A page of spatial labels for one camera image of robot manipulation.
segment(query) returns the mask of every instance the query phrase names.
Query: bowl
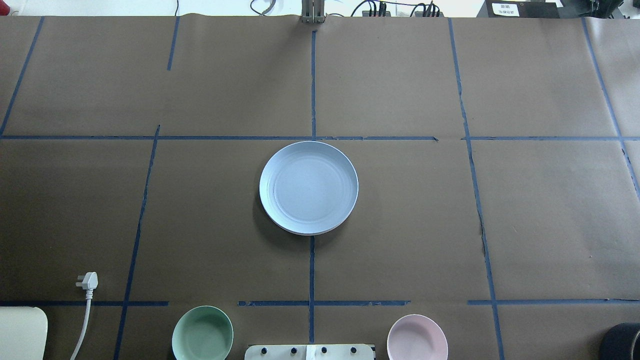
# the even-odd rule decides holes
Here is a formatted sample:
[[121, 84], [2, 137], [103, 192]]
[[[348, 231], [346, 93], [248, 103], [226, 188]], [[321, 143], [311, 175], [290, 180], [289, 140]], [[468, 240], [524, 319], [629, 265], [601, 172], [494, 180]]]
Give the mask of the bowl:
[[449, 346], [444, 332], [432, 319], [406, 315], [391, 326], [387, 337], [389, 360], [447, 360]]
[[224, 360], [233, 340], [234, 328], [224, 311], [198, 306], [178, 320], [171, 346], [177, 360]]

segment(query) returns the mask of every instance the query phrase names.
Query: grid line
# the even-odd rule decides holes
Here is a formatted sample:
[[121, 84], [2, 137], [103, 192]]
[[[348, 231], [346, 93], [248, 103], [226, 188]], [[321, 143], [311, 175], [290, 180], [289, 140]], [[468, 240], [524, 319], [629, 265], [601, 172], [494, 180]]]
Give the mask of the grid line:
[[[315, 300], [315, 306], [406, 306], [411, 300]], [[308, 300], [261, 300], [239, 301], [239, 307], [309, 306]]]
[[309, 343], [316, 342], [314, 302], [316, 301], [316, 237], [309, 238]]
[[[2, 140], [155, 140], [149, 135], [3, 135]], [[312, 136], [159, 135], [165, 140], [313, 140]], [[640, 136], [470, 136], [471, 141], [640, 141]], [[435, 136], [317, 136], [320, 141], [432, 141]]]
[[609, 115], [611, 116], [613, 127], [616, 129], [616, 135], [618, 135], [618, 140], [620, 141], [620, 147], [622, 148], [622, 153], [625, 157], [625, 161], [627, 162], [627, 168], [629, 169], [629, 174], [631, 175], [631, 181], [633, 182], [634, 188], [636, 189], [636, 196], [638, 200], [640, 200], [640, 188], [638, 187], [636, 172], [634, 171], [634, 167], [631, 165], [631, 160], [629, 159], [627, 147], [625, 146], [625, 142], [622, 139], [622, 133], [620, 132], [620, 125], [618, 124], [616, 113], [613, 111], [613, 107], [611, 106], [611, 100], [609, 99], [609, 92], [607, 91], [607, 87], [604, 85], [604, 80], [602, 79], [602, 74], [600, 73], [600, 66], [598, 65], [598, 60], [596, 59], [596, 55], [593, 52], [593, 46], [591, 45], [591, 37], [589, 36], [589, 29], [587, 28], [587, 22], [585, 18], [581, 18], [581, 21], [582, 21], [582, 30], [584, 31], [584, 37], [587, 41], [589, 54], [591, 55], [591, 61], [593, 62], [593, 68], [596, 70], [596, 75], [598, 76], [598, 81], [600, 82], [600, 88], [602, 89], [602, 95], [604, 96], [605, 102], [607, 103], [607, 108], [609, 109]]
[[180, 17], [175, 17], [175, 25], [173, 27], [173, 40], [171, 41], [171, 51], [169, 52], [169, 62], [166, 65], [167, 71], [171, 71], [173, 65], [173, 51], [175, 50], [175, 41], [178, 39], [178, 27], [180, 26]]
[[316, 33], [311, 31], [311, 138], [316, 139]]
[[18, 75], [18, 81], [15, 83], [15, 88], [13, 89], [13, 94], [11, 95], [11, 100], [9, 100], [9, 105], [6, 107], [6, 112], [4, 113], [4, 119], [2, 121], [2, 126], [0, 126], [0, 136], [4, 134], [4, 129], [6, 128], [6, 123], [9, 121], [9, 116], [11, 115], [11, 110], [13, 109], [13, 104], [15, 102], [16, 96], [18, 96], [18, 90], [20, 90], [20, 85], [22, 84], [22, 79], [24, 78], [24, 73], [27, 71], [27, 65], [29, 65], [29, 60], [31, 59], [31, 55], [33, 54], [33, 49], [36, 47], [36, 42], [38, 41], [38, 36], [40, 36], [40, 30], [42, 30], [42, 24], [44, 24], [44, 16], [40, 17], [40, 22], [38, 23], [38, 28], [36, 29], [36, 33], [33, 35], [33, 40], [31, 41], [31, 47], [29, 48], [29, 52], [27, 53], [27, 57], [24, 59], [24, 63], [22, 64], [22, 70], [20, 70], [20, 75]]
[[476, 198], [476, 209], [478, 217], [480, 218], [480, 226], [482, 228], [482, 243], [484, 250], [484, 265], [486, 267], [486, 277], [489, 284], [489, 294], [491, 296], [491, 307], [493, 310], [493, 326], [495, 327], [495, 337], [498, 344], [498, 354], [500, 360], [504, 360], [504, 347], [502, 346], [502, 333], [500, 331], [500, 319], [498, 317], [498, 304], [495, 299], [495, 288], [493, 286], [493, 274], [491, 270], [491, 259], [489, 257], [489, 245], [486, 241], [486, 232], [484, 231], [484, 218], [482, 213], [482, 204], [480, 202], [480, 192], [478, 189], [478, 181], [476, 176], [476, 166], [474, 164], [473, 150], [471, 148], [471, 134], [469, 132], [469, 126], [467, 122], [467, 111], [465, 110], [465, 104], [462, 100], [462, 80], [460, 78], [460, 66], [458, 64], [458, 53], [456, 51], [456, 40], [453, 31], [453, 21], [448, 18], [449, 21], [449, 36], [451, 38], [451, 51], [453, 54], [453, 63], [456, 70], [456, 81], [458, 84], [458, 96], [460, 97], [460, 111], [462, 112], [463, 125], [465, 128], [465, 139], [467, 143], [467, 152], [469, 156], [469, 166], [471, 168], [471, 180], [474, 184], [474, 197]]
[[[91, 306], [123, 306], [124, 301], [92, 301]], [[128, 306], [169, 306], [168, 301], [130, 301]], [[86, 306], [86, 301], [29, 300], [0, 301], [0, 306]]]
[[[576, 305], [576, 304], [640, 304], [639, 299], [518, 299], [518, 300], [496, 300], [500, 306], [505, 305]], [[491, 305], [491, 300], [469, 300], [467, 305], [487, 306]]]
[[140, 216], [138, 217], [138, 226], [136, 228], [136, 240], [133, 245], [133, 252], [131, 254], [131, 265], [129, 266], [129, 277], [127, 279], [127, 287], [124, 294], [124, 301], [122, 304], [122, 314], [120, 315], [120, 326], [118, 327], [118, 337], [116, 339], [116, 347], [113, 353], [113, 360], [118, 360], [120, 357], [120, 346], [122, 344], [122, 336], [124, 334], [124, 325], [127, 320], [127, 308], [129, 305], [129, 296], [131, 295], [131, 283], [133, 282], [133, 273], [136, 269], [136, 258], [138, 257], [138, 247], [140, 246], [140, 235], [142, 232], [142, 220], [145, 216], [145, 210], [147, 207], [147, 195], [149, 189], [149, 179], [151, 178], [151, 169], [154, 166], [154, 158], [156, 156], [156, 147], [158, 145], [158, 134], [160, 133], [160, 125], [156, 128], [156, 134], [154, 136], [154, 144], [151, 147], [151, 155], [149, 157], [149, 167], [147, 169], [147, 179], [145, 181], [145, 191], [142, 195], [142, 205], [140, 206]]

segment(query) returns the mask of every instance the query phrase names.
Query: label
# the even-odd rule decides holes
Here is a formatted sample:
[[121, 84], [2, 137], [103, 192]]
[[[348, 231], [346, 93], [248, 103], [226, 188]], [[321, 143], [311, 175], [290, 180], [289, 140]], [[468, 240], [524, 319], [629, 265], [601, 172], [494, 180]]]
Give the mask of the label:
[[491, 3], [493, 13], [501, 16], [520, 16], [517, 4], [496, 4]]

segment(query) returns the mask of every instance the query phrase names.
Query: black cable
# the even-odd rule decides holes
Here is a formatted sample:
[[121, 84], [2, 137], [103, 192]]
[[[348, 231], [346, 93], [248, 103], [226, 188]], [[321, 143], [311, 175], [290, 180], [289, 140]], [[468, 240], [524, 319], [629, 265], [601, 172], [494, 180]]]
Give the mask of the black cable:
[[433, 0], [431, 0], [431, 2], [429, 3], [429, 6], [427, 6], [427, 11], [425, 11], [422, 14], [422, 17], [433, 17], [432, 15], [436, 12], [435, 9], [435, 4], [433, 3]]
[[418, 8], [419, 6], [422, 6], [422, 7], [423, 7], [423, 10], [424, 10], [424, 11], [427, 11], [427, 4], [425, 4], [425, 3], [419, 3], [418, 5], [416, 5], [416, 6], [414, 6], [414, 7], [413, 7], [413, 10], [411, 10], [411, 14], [409, 14], [409, 17], [412, 17], [412, 16], [413, 16], [413, 13], [415, 13], [415, 11], [417, 10], [417, 8]]
[[[377, 2], [382, 2], [382, 0], [368, 0], [368, 1], [377, 1]], [[394, 5], [405, 5], [405, 6], [415, 6], [415, 4], [405, 4], [405, 3], [395, 3], [393, 1], [385, 1], [385, 3], [387, 4], [394, 4]]]
[[376, 6], [376, 3], [374, 2], [374, 0], [364, 0], [360, 4], [358, 4], [358, 6], [356, 6], [355, 9], [353, 9], [351, 16], [353, 16], [356, 13], [356, 11], [358, 11], [358, 8], [361, 7], [364, 3], [369, 3], [369, 16], [372, 15], [371, 4], [373, 4], [373, 14], [375, 14], [378, 11], [378, 7]]
[[251, 8], [251, 10], [253, 10], [253, 12], [255, 12], [256, 14], [260, 15], [260, 16], [267, 16], [267, 13], [270, 12], [274, 5], [276, 5], [276, 1], [275, 0], [271, 0], [271, 2], [269, 3], [269, 7], [266, 8], [263, 12], [259, 12], [256, 9], [253, 8], [253, 3], [255, 2], [255, 0], [251, 0], [251, 2], [249, 3], [249, 7]]

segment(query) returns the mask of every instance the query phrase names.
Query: white power cord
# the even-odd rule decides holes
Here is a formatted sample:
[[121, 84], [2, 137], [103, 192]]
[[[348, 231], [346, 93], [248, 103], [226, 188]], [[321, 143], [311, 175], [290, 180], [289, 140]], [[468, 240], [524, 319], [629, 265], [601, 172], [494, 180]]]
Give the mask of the white power cord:
[[76, 349], [74, 350], [73, 355], [71, 355], [71, 360], [76, 360], [76, 356], [80, 351], [80, 346], [82, 346], [82, 341], [84, 340], [84, 334], [86, 333], [86, 326], [89, 324], [89, 310], [91, 309], [91, 299], [93, 298], [93, 289], [98, 287], [98, 274], [95, 272], [88, 272], [84, 275], [79, 275], [78, 280], [82, 280], [82, 282], [77, 282], [76, 286], [86, 290], [86, 310], [84, 312], [84, 322], [82, 324], [82, 331], [80, 332], [80, 338], [78, 339], [78, 344], [76, 345]]

